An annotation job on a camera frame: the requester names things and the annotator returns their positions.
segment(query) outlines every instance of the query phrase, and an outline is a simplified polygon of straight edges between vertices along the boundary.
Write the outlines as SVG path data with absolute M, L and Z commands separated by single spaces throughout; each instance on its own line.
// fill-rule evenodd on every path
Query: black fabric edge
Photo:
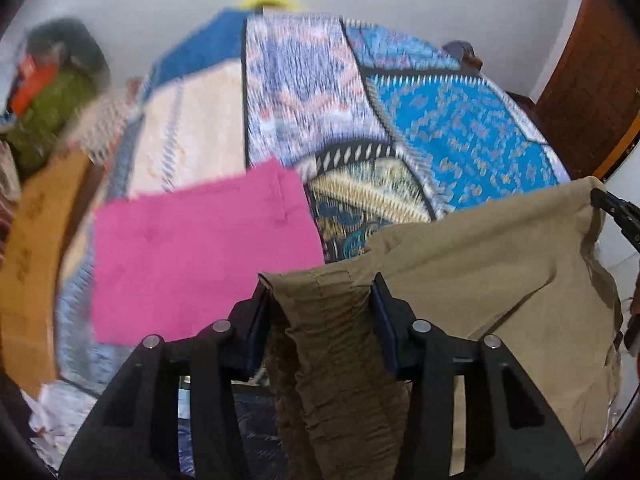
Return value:
M 331 144 L 325 146 L 322 150 L 318 150 L 315 154 L 315 160 L 316 162 L 318 161 L 318 159 L 322 159 L 324 158 L 324 156 L 326 156 L 327 153 L 332 152 L 333 150 L 337 149 L 339 146 L 344 146 L 344 145 L 349 145 L 349 144 L 365 144 L 365 143 L 369 143 L 369 144 L 384 144 L 387 145 L 389 147 L 391 147 L 394 150 L 394 154 L 393 155 L 389 155 L 388 158 L 399 158 L 396 157 L 396 147 L 393 145 L 393 142 L 391 142 L 390 140 L 372 140 L 372 139 L 368 139 L 367 137 L 361 137 L 359 139 L 354 139 L 354 140 L 344 140 L 342 142 L 332 142 Z M 371 158 L 369 159 L 369 162 L 374 162 L 376 160 L 380 160 L 380 158 L 387 158 L 387 156 L 379 156 L 379 157 L 375 157 L 375 158 Z M 366 162 L 366 160 L 354 160 L 353 162 L 348 162 L 347 164 L 342 164 L 341 166 L 338 166 L 337 168 L 334 166 L 333 168 L 331 168 L 330 170 L 324 171 L 322 170 L 322 173 L 317 172 L 316 176 L 312 179 L 309 180 L 309 182 L 315 180 L 316 178 L 318 178 L 319 176 L 323 176 L 324 174 L 327 174 L 331 171 L 335 171 L 335 170 L 339 170 L 340 168 L 344 168 L 345 166 L 351 166 L 352 164 L 359 164 L 361 162 Z
M 242 65 L 242 122 L 244 126 L 244 168 L 250 168 L 249 162 L 249 103 L 246 94 L 246 26 L 249 16 L 245 17 L 240 37 L 240 64 Z
M 369 105 L 369 108 L 371 108 L 371 110 L 373 111 L 374 115 L 376 116 L 376 119 L 378 120 L 378 122 L 380 123 L 380 125 L 382 126 L 382 129 L 385 131 L 386 136 L 388 137 L 388 143 L 393 147 L 394 150 L 398 150 L 396 148 L 396 143 L 394 142 L 394 138 L 391 135 L 391 132 L 388 131 L 386 129 L 385 126 L 385 121 L 382 120 L 382 118 L 380 117 L 380 115 L 378 114 L 378 111 L 376 110 L 376 107 L 373 105 L 373 102 L 371 101 L 371 96 L 369 95 L 369 91 L 367 91 L 367 75 L 366 75 L 366 67 L 363 67 L 359 62 L 358 62 L 358 56 L 356 56 L 356 53 L 353 51 L 353 47 L 351 46 L 351 43 L 349 42 L 349 36 L 347 35 L 347 27 L 344 23 L 344 18 L 340 17 L 340 28 L 342 29 L 342 35 L 344 36 L 344 41 L 347 42 L 347 45 L 349 46 L 349 50 L 351 51 L 351 55 L 353 56 L 353 59 L 355 59 L 356 61 L 356 66 L 358 67 L 358 75 L 360 76 L 360 83 L 362 84 L 362 89 L 364 90 L 364 95 L 365 95 L 365 99 L 367 100 L 367 104 Z M 372 75 L 390 75 L 387 72 L 389 71 L 380 71 L 377 69 L 372 69 Z M 403 75 L 408 75 L 406 72 L 408 71 L 400 71 L 403 72 Z M 421 71 L 412 71 L 412 72 L 417 72 L 419 73 L 419 75 L 424 75 L 424 72 Z M 414 178 L 416 184 L 418 185 L 418 189 L 420 190 L 420 195 L 422 196 L 422 200 L 424 200 L 424 205 L 427 208 L 427 213 L 429 213 L 429 216 L 431 218 L 432 222 L 437 222 L 438 221 L 438 217 L 436 216 L 436 213 L 433 209 L 433 205 L 431 204 L 431 201 L 427 198 L 427 195 L 424 192 L 424 188 L 422 187 L 422 183 L 420 182 L 420 179 L 418 179 L 417 175 L 412 171 L 411 168 L 409 168 L 409 165 L 404 161 L 404 159 L 402 158 L 402 156 L 398 157 L 399 160 L 402 160 L 402 163 L 404 164 L 404 166 L 407 168 L 407 170 L 409 171 L 409 174 L 411 174 L 411 176 Z
M 332 258 L 329 254 L 329 245 L 322 236 L 322 231 L 320 230 L 320 226 L 318 225 L 318 218 L 316 218 L 315 215 L 315 211 L 318 210 L 318 202 L 316 202 L 316 198 L 311 192 L 308 182 L 303 185 L 303 189 L 305 191 L 307 205 L 309 206 L 309 213 L 311 213 L 311 218 L 314 221 L 314 225 L 316 226 L 316 230 L 318 231 L 318 237 L 320 238 L 320 243 L 322 244 L 322 255 L 324 256 L 324 264 L 327 265 L 335 263 L 338 260 Z
M 460 62 L 460 69 L 453 70 L 448 68 L 425 68 L 425 69 L 389 69 L 389 68 L 370 68 L 368 66 L 361 66 L 360 73 L 364 75 L 364 77 L 370 77 L 374 75 L 379 76 L 430 76 L 430 75 L 452 75 L 452 76 L 462 76 L 462 77 L 473 77 L 475 79 L 484 79 L 482 75 L 475 68 L 471 68 L 469 66 L 464 65 Z
M 367 81 L 362 76 L 362 73 L 360 73 L 360 76 L 363 79 L 362 85 L 364 86 L 364 95 L 365 95 L 365 98 L 367 99 L 367 103 L 369 104 L 369 106 L 373 110 L 373 113 L 375 113 L 375 115 L 378 118 L 378 121 L 380 122 L 380 124 L 382 124 L 382 127 L 384 128 L 386 134 L 390 138 L 390 142 L 392 143 L 392 146 L 397 151 L 398 149 L 396 148 L 396 143 L 394 142 L 393 137 L 391 136 L 391 133 L 386 129 L 385 121 L 382 120 L 382 117 L 380 117 L 380 115 L 378 113 L 378 110 L 376 109 L 376 107 L 373 105 L 373 102 L 371 101 L 371 96 L 369 95 L 369 91 L 367 91 Z M 429 200 L 427 198 L 427 195 L 424 192 L 424 188 L 422 187 L 422 183 L 421 183 L 420 179 L 413 172 L 413 170 L 409 167 L 409 165 L 405 162 L 405 160 L 404 160 L 404 158 L 402 158 L 402 156 L 399 156 L 398 159 L 402 161 L 402 163 L 404 164 L 405 168 L 407 168 L 407 170 L 409 171 L 409 174 L 411 174 L 411 176 L 414 178 L 416 184 L 418 185 L 418 189 L 420 190 L 420 196 L 424 200 L 424 205 L 427 208 L 427 213 L 429 213 L 431 221 L 432 222 L 437 222 L 438 221 L 438 217 L 436 216 L 436 211 L 433 209 L 433 205 L 431 204 L 431 200 Z

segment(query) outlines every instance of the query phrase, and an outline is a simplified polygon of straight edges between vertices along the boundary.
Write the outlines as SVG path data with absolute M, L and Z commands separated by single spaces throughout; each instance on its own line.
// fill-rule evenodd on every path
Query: yellow object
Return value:
M 239 7 L 244 10 L 260 7 L 277 7 L 284 10 L 300 10 L 300 6 L 293 0 L 242 0 Z

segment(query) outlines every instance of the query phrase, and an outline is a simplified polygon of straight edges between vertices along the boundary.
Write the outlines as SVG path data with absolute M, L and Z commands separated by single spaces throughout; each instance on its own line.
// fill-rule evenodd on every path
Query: wooden door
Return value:
M 610 0 L 582 0 L 536 105 L 542 133 L 572 178 L 593 174 L 640 109 L 640 41 Z

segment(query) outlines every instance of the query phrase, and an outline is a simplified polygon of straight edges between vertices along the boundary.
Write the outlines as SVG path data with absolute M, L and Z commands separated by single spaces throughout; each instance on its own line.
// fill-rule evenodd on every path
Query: black cable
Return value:
M 601 443 L 598 444 L 598 447 L 596 448 L 596 450 L 591 453 L 591 456 L 589 457 L 589 459 L 587 460 L 587 462 L 584 463 L 584 467 L 586 468 L 589 465 L 589 462 L 591 462 L 591 460 L 593 459 L 594 456 L 597 455 L 597 453 L 600 451 L 600 448 L 602 446 L 604 446 L 604 443 L 609 440 L 609 437 L 613 434 L 614 431 L 617 430 L 618 425 L 620 424 L 620 422 L 622 422 L 622 420 L 625 418 L 626 416 L 626 412 L 629 411 L 629 408 L 631 407 L 631 405 L 634 403 L 634 400 L 636 400 L 636 397 L 638 396 L 638 392 L 640 392 L 640 384 L 638 384 L 638 386 L 636 386 L 636 390 L 633 394 L 633 396 L 631 397 L 631 400 L 629 401 L 628 405 L 625 408 L 625 411 L 622 412 L 622 415 L 620 415 L 620 418 L 616 421 L 616 423 L 613 425 L 613 428 L 611 428 L 611 431 L 609 431 L 609 433 L 607 433 L 607 436 L 603 439 L 603 441 Z

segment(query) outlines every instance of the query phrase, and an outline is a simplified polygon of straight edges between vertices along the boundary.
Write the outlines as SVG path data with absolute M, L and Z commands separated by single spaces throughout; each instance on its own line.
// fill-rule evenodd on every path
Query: black clamp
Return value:
M 609 214 L 620 227 L 622 235 L 640 252 L 640 208 L 599 188 L 591 190 L 591 205 Z M 626 349 L 634 357 L 640 351 L 640 315 L 631 317 L 624 335 Z
M 465 469 L 454 478 L 583 478 L 571 439 L 498 336 L 448 336 L 416 319 L 380 274 L 369 306 L 386 367 L 396 380 L 413 383 L 397 480 L 449 478 L 455 376 L 465 381 L 466 449 Z
M 189 479 L 178 460 L 181 376 L 191 376 L 191 437 L 199 479 L 249 479 L 231 381 L 246 381 L 262 362 L 270 295 L 258 285 L 228 319 L 191 338 L 149 335 L 96 402 L 62 465 L 63 480 Z

